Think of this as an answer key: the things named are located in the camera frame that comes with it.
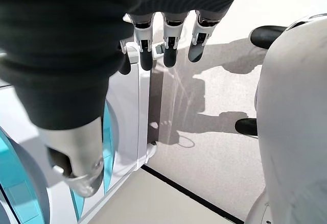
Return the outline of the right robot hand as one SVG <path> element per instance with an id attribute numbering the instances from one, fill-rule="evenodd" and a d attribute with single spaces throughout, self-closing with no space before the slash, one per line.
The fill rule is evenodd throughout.
<path id="1" fill-rule="evenodd" d="M 197 62 L 233 1 L 1 0 L 1 79 L 14 86 L 70 188 L 90 197 L 102 183 L 105 98 L 110 76 L 128 70 L 125 40 L 136 39 L 150 70 L 153 15 L 162 13 L 163 60 L 173 67 L 195 10 L 189 60 Z"/>

